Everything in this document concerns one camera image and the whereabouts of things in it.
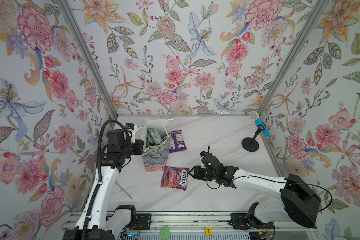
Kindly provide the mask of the green Fox's candy bag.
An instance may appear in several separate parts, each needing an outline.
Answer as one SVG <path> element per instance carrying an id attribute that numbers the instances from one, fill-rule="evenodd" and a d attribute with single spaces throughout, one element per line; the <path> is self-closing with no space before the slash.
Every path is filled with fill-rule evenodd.
<path id="1" fill-rule="evenodd" d="M 154 128 L 150 128 L 146 130 L 147 133 L 147 145 L 150 146 L 158 146 L 161 145 L 164 140 L 157 130 Z"/>

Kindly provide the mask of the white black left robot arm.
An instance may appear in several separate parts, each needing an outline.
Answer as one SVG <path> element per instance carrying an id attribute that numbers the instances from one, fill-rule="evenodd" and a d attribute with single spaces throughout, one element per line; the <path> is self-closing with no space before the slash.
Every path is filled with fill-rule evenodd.
<path id="1" fill-rule="evenodd" d="M 143 140 L 137 140 L 137 126 L 107 120 L 101 127 L 96 155 L 96 175 L 85 208 L 74 229 L 66 230 L 65 240 L 115 240 L 137 226 L 133 205 L 118 206 L 108 216 L 110 191 L 132 155 L 142 155 Z"/>

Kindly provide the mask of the pink purple Fox's candy bag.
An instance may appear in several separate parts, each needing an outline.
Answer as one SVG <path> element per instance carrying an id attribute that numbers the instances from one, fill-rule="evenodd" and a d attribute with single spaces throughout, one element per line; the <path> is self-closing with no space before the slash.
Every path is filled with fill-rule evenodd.
<path id="1" fill-rule="evenodd" d="M 172 188 L 186 191 L 189 168 L 174 168 L 166 166 L 161 179 L 161 188 Z"/>

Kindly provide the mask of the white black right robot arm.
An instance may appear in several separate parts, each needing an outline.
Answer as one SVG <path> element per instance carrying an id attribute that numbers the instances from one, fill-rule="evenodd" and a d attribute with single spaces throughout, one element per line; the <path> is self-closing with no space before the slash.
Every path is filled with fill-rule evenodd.
<path id="1" fill-rule="evenodd" d="M 201 165 L 189 174 L 195 180 L 216 182 L 219 186 L 251 190 L 272 197 L 272 203 L 251 205 L 244 218 L 248 228 L 279 221 L 293 221 L 312 229 L 320 211 L 320 197 L 299 176 L 268 177 L 250 173 L 237 167 L 225 167 L 216 156 L 201 152 Z"/>

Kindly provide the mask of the purple snack packet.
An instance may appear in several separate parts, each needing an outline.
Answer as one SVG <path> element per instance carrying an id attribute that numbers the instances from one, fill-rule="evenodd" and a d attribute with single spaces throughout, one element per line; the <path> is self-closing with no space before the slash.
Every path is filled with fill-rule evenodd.
<path id="1" fill-rule="evenodd" d="M 169 146 L 170 146 L 169 153 L 181 152 L 187 149 L 187 146 L 183 138 L 182 130 L 172 131 Z"/>

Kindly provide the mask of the floral white paper bag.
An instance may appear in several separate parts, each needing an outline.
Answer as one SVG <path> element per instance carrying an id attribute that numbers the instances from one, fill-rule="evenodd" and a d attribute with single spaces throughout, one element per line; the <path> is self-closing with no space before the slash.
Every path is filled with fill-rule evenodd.
<path id="1" fill-rule="evenodd" d="M 141 139 L 145 141 L 143 145 L 142 160 L 147 172 L 163 171 L 169 155 L 172 128 L 175 125 L 173 119 L 146 120 L 142 128 Z M 163 138 L 164 142 L 158 146 L 147 145 L 146 130 L 154 128 Z"/>

